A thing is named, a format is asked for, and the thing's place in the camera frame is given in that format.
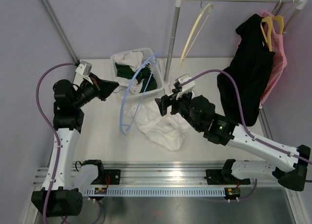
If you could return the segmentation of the white printed t shirt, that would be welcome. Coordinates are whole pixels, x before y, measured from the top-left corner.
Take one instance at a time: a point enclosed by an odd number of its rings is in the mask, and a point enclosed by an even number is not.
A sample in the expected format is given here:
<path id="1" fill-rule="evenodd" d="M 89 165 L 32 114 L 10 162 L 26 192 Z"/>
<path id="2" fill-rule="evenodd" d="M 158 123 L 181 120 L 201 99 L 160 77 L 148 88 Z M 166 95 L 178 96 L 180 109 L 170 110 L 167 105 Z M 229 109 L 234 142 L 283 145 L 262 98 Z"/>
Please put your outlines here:
<path id="1" fill-rule="evenodd" d="M 133 104 L 124 112 L 128 118 L 134 118 L 138 130 L 152 142 L 169 151 L 177 151 L 183 144 L 184 134 L 191 128 L 180 115 L 161 116 L 155 101 Z"/>

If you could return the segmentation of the green and white t shirt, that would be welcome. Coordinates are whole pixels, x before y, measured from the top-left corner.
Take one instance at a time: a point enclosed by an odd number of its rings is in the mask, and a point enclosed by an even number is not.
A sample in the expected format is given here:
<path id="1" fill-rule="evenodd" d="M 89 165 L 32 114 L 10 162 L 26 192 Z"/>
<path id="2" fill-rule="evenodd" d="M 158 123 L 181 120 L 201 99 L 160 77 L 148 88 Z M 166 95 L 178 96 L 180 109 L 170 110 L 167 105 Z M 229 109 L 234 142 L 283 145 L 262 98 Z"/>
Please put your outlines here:
<path id="1" fill-rule="evenodd" d="M 145 62 L 146 57 L 142 51 L 130 51 L 125 54 L 119 54 L 114 57 L 114 64 L 117 70 L 117 81 L 121 86 L 128 87 L 136 71 Z M 158 88 L 157 82 L 152 75 L 150 62 L 135 77 L 130 92 L 132 94 L 149 92 Z"/>

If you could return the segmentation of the black t shirt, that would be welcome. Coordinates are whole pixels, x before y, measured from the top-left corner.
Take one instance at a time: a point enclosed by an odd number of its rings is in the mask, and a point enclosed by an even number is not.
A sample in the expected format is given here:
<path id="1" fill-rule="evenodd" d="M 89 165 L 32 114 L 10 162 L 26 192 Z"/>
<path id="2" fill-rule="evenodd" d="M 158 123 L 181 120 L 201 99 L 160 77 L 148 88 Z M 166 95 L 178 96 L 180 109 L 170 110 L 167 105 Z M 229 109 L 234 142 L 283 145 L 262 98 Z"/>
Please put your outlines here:
<path id="1" fill-rule="evenodd" d="M 236 28 L 241 41 L 229 67 L 224 71 L 235 81 L 246 126 L 253 126 L 259 115 L 260 99 L 273 69 L 275 52 L 266 44 L 262 17 L 254 14 Z"/>

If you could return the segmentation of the cream plastic hanger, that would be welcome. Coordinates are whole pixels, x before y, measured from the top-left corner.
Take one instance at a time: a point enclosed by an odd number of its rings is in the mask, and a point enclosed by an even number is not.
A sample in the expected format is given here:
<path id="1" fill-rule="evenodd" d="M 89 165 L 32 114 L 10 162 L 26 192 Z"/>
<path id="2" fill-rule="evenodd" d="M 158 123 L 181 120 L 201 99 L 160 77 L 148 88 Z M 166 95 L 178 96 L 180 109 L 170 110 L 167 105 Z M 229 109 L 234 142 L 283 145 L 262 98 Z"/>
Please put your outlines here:
<path id="1" fill-rule="evenodd" d="M 191 50 L 193 44 L 195 43 L 198 35 L 200 34 L 202 28 L 204 27 L 206 21 L 210 17 L 211 11 L 214 8 L 213 3 L 208 3 L 204 7 L 202 6 L 202 3 L 203 3 L 203 0 L 201 0 L 201 2 L 200 2 L 200 13 L 197 16 L 197 19 L 195 20 L 195 22 L 193 24 L 193 27 L 192 27 L 192 29 L 189 33 L 189 36 L 186 40 L 182 55 L 180 57 L 179 66 L 178 66 L 179 69 L 182 67 L 182 64 L 183 64 L 186 56 L 188 55 L 189 51 Z"/>

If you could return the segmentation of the yellow hanger front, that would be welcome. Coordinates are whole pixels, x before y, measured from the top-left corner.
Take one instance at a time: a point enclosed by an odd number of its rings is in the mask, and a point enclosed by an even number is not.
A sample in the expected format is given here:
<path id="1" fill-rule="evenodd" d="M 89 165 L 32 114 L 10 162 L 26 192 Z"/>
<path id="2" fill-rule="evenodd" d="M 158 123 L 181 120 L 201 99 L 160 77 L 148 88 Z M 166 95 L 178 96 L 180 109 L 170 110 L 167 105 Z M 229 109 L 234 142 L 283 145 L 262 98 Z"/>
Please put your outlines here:
<path id="1" fill-rule="evenodd" d="M 273 22 L 272 22 L 272 17 L 267 16 L 264 17 L 261 20 L 260 23 L 260 28 L 264 37 L 264 40 L 269 48 L 269 51 L 272 52 L 272 29 L 273 29 Z"/>

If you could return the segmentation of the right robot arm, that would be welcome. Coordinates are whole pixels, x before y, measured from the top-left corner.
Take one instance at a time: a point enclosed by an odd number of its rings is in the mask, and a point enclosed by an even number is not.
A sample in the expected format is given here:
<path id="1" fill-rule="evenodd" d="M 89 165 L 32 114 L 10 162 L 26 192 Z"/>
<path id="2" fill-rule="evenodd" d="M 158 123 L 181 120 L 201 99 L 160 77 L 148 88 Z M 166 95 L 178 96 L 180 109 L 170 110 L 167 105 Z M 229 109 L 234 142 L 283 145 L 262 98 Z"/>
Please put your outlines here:
<path id="1" fill-rule="evenodd" d="M 248 132 L 242 124 L 215 113 L 215 105 L 192 93 L 180 98 L 174 93 L 155 99 L 161 116 L 171 108 L 203 137 L 216 145 L 244 150 L 261 161 L 228 159 L 221 169 L 206 171 L 210 185 L 248 185 L 251 179 L 272 180 L 281 186 L 303 191 L 311 149 L 305 145 L 290 147 Z"/>

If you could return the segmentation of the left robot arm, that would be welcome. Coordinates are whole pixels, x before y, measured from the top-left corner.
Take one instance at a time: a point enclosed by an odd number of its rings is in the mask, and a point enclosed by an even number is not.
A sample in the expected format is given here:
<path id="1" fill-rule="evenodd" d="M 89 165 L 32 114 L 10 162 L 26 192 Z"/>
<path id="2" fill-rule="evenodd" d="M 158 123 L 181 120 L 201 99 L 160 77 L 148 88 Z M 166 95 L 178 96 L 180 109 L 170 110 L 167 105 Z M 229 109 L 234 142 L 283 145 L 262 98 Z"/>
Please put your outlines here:
<path id="1" fill-rule="evenodd" d="M 54 146 L 50 166 L 41 190 L 32 193 L 31 201 L 44 219 L 77 216 L 82 210 L 82 198 L 91 184 L 108 182 L 100 160 L 86 160 L 75 178 L 72 161 L 84 120 L 82 107 L 97 98 L 105 101 L 119 86 L 115 81 L 102 80 L 95 74 L 79 86 L 67 79 L 53 85 Z"/>

